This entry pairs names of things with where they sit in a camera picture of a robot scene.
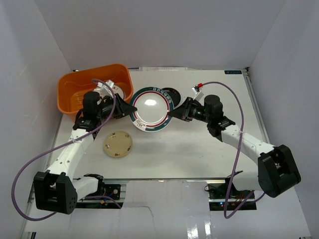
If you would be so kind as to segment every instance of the orange bin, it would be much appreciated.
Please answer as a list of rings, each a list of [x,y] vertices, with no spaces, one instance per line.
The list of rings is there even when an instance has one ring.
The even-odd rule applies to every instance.
[[[76,113],[83,108],[82,100],[86,92],[96,85],[92,79],[111,80],[125,92],[127,103],[133,95],[133,85],[128,68],[123,64],[101,66],[62,76],[58,82],[57,103],[59,110],[75,119]]]

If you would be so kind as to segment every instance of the white wall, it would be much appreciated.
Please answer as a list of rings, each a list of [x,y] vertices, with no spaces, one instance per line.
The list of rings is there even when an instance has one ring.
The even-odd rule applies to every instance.
[[[0,211],[1,238],[20,235],[22,217],[10,190],[18,170],[49,149],[60,113],[56,82],[70,71],[33,0],[0,0]],[[32,179],[43,161],[21,176],[17,201],[25,211]]]
[[[35,0],[72,69],[250,66],[285,0]]]
[[[289,146],[295,156],[302,177],[296,191],[315,239],[319,238],[318,12],[318,0],[287,0],[251,66],[269,138],[273,144]]]

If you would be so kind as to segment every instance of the purple cable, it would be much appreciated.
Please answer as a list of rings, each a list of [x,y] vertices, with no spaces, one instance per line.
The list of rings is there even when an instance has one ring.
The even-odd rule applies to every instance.
[[[237,97],[237,95],[235,94],[235,92],[229,87],[227,86],[226,84],[224,83],[221,83],[221,82],[218,82],[218,81],[211,81],[211,82],[206,82],[206,83],[203,83],[203,86],[205,85],[208,85],[208,84],[219,84],[219,85],[222,85],[224,87],[226,87],[235,97],[236,101],[237,101],[237,104],[239,106],[239,110],[240,110],[240,114],[241,114],[241,126],[240,126],[240,135],[239,135],[239,142],[238,142],[238,147],[237,147],[237,153],[236,153],[236,157],[235,157],[235,162],[234,162],[234,166],[233,166],[233,170],[231,172],[231,175],[230,175],[230,179],[229,179],[229,184],[228,184],[228,187],[227,187],[227,192],[226,192],[226,198],[225,198],[225,207],[224,207],[224,217],[226,219],[229,219],[231,218],[241,207],[242,205],[251,197],[251,195],[253,195],[254,191],[251,191],[247,197],[237,206],[237,208],[235,208],[235,210],[227,215],[227,205],[228,205],[228,199],[229,199],[229,194],[230,194],[230,189],[231,189],[231,185],[233,183],[233,179],[234,179],[234,176],[235,176],[235,172],[236,172],[236,167],[237,167],[237,163],[238,163],[238,159],[239,159],[239,154],[240,154],[240,149],[241,149],[241,143],[243,141],[243,129],[244,129],[244,112],[243,112],[243,108],[241,107],[241,104],[239,102],[239,99]],[[260,197],[258,198],[257,200],[255,200],[254,202],[258,202],[260,199],[262,199],[262,197],[265,195],[265,193]]]
[[[109,200],[113,201],[113,203],[115,203],[115,205],[118,206],[119,209],[122,208],[122,207],[120,206],[120,204],[118,204],[113,198],[108,197],[108,196],[88,196],[88,197],[85,197],[85,199],[98,199],[98,198],[106,198],[106,199],[109,199]]]
[[[81,137],[76,138],[74,141],[79,141],[79,140],[85,138],[86,136],[89,136],[90,134],[93,134],[94,132],[98,131],[100,128],[102,128],[102,127],[110,120],[110,118],[112,117],[112,114],[113,114],[113,112],[114,112],[114,109],[115,109],[115,103],[116,103],[116,101],[115,101],[115,94],[114,94],[112,88],[109,87],[104,81],[101,81],[101,80],[98,80],[98,79],[93,79],[92,82],[93,82],[94,84],[97,84],[97,82],[100,82],[100,83],[102,83],[103,85],[105,85],[105,86],[107,86],[107,87],[109,88],[109,90],[111,91],[112,96],[113,96],[113,107],[112,107],[112,110],[111,110],[110,115],[107,117],[107,119],[106,119],[100,126],[98,126],[96,129],[92,130],[91,132],[88,132],[87,134],[85,134],[85,135],[83,135],[83,136],[81,136]],[[42,153],[42,154],[39,154],[38,156],[36,156],[35,158],[33,158],[33,159],[31,159],[29,162],[27,162],[25,165],[23,165],[23,167],[19,170],[19,172],[18,172],[17,175],[15,176],[14,181],[13,181],[13,184],[12,184],[12,187],[11,187],[11,200],[12,200],[12,203],[13,203],[14,208],[16,209],[16,211],[17,211],[23,218],[25,218],[25,219],[27,219],[27,220],[29,220],[29,221],[38,222],[38,221],[45,220],[45,219],[47,219],[47,218],[53,216],[53,215],[56,214],[56,213],[51,213],[51,214],[49,214],[49,215],[47,215],[47,216],[45,216],[45,217],[43,217],[43,218],[31,218],[31,217],[29,217],[28,215],[26,215],[26,214],[23,213],[23,211],[19,208],[18,204],[16,203],[15,194],[14,194],[16,182],[18,181],[18,178],[20,177],[21,173],[25,170],[25,168],[26,168],[27,166],[29,166],[31,163],[33,163],[33,162],[36,161],[37,159],[39,159],[39,158],[41,158],[41,157],[47,155],[48,153],[51,153],[51,152],[53,152],[53,151],[56,151],[56,150],[58,150],[58,149],[60,149],[60,148],[63,148],[63,147],[65,147],[65,146],[68,146],[68,145],[70,145],[70,144],[72,144],[72,143],[73,143],[73,141],[69,141],[69,142],[64,143],[64,144],[62,144],[62,145],[60,145],[60,146],[57,146],[57,147],[55,147],[55,148],[52,148],[52,149],[50,149],[50,150],[48,150],[48,151],[46,151],[46,152],[44,152],[44,153]]]

